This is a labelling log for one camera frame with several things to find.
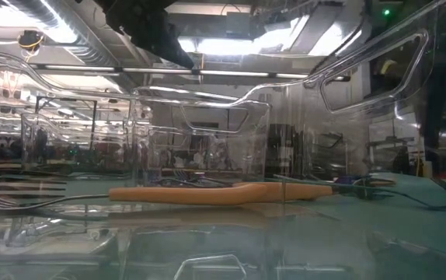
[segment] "wire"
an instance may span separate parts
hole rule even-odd
[[[40,37],[40,39],[39,39],[37,42],[33,43],[33,44],[23,45],[23,44],[18,43],[18,45],[19,45],[20,47],[23,47],[23,48],[30,48],[30,47],[32,47],[32,48],[34,49],[38,44],[40,44],[40,43],[44,40],[44,38],[45,38],[45,36]]]
[[[399,191],[392,191],[392,190],[387,190],[387,189],[382,189],[382,188],[376,188],[376,187],[364,187],[364,186],[355,186],[355,185],[350,185],[350,184],[336,184],[336,183],[327,183],[324,181],[315,181],[315,180],[299,180],[299,179],[294,179],[294,178],[290,178],[290,177],[286,177],[286,176],[281,176],[281,175],[274,175],[276,178],[280,178],[280,179],[284,179],[284,180],[289,180],[292,182],[298,182],[298,183],[303,183],[303,184],[314,184],[314,185],[322,185],[322,186],[327,186],[327,187],[344,187],[344,188],[352,188],[352,189],[358,189],[358,190],[368,190],[371,192],[384,192],[384,193],[389,193],[389,194],[397,194],[399,196],[402,196],[404,198],[407,198],[409,200],[415,201],[423,206],[425,206],[426,208],[428,208],[428,210],[432,210],[432,211],[446,211],[446,205],[431,205],[426,203],[425,201],[421,201],[418,198],[414,198],[409,194],[405,194]]]
[[[240,8],[237,7],[235,4],[225,4],[225,5],[223,6],[223,9],[221,9],[220,16],[223,16],[223,12],[224,12],[225,8],[226,8],[228,5],[232,5],[232,6],[234,6],[234,7],[237,9],[237,11],[242,12],[242,11],[240,10]]]

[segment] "teal surface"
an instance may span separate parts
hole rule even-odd
[[[446,191],[430,179],[393,173],[374,177],[395,180],[396,185],[387,187],[389,190],[432,205],[446,205]],[[363,201],[337,195],[299,204],[355,226],[446,253],[446,212],[430,211],[407,198],[393,196]]]

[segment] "metal pipe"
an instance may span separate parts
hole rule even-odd
[[[0,45],[6,45],[6,44],[18,44],[17,40],[13,39],[0,39]],[[88,46],[81,45],[81,44],[75,44],[75,43],[51,43],[51,42],[42,42],[40,44],[42,47],[82,47],[87,48]]]
[[[127,47],[128,51],[130,51],[131,55],[137,60],[141,65],[151,66],[150,59],[148,59],[147,53],[144,50],[138,49],[133,43],[131,43],[129,37],[126,35],[122,35],[117,33],[117,36],[120,38],[121,42]]]
[[[275,73],[275,72],[244,72],[244,71],[220,71],[200,69],[175,69],[175,68],[133,68],[133,67],[109,67],[109,66],[81,66],[81,65],[46,65],[30,64],[36,70],[70,71],[70,72],[93,72],[97,75],[114,75],[121,72],[145,73],[145,74],[167,74],[167,75],[216,75],[235,76],[250,78],[275,78],[275,79],[305,79],[307,74]],[[350,77],[339,76],[335,78],[338,82],[348,82]]]

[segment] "transparent acrylic box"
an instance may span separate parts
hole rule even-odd
[[[263,180],[270,106],[254,100],[227,106],[221,100],[191,100],[197,93],[183,93],[178,100],[135,100],[134,116],[140,119],[146,107],[152,112],[150,125],[137,122],[136,127],[139,184]]]

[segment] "orange handle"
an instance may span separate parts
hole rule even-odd
[[[246,183],[237,183],[234,186],[242,186]],[[267,192],[259,202],[277,202],[283,201],[285,194],[285,201],[291,200],[313,200],[324,196],[334,195],[333,190],[329,186],[314,185],[314,184],[297,184],[286,183],[285,191],[282,188],[281,182],[259,182],[259,184],[267,187]]]
[[[111,201],[142,201],[178,205],[242,205],[254,202],[316,199],[333,195],[331,187],[287,183],[238,183],[227,188],[119,187],[109,190]]]
[[[109,190],[111,201],[142,201],[178,205],[242,205],[265,195],[262,184],[227,188],[119,187]]]

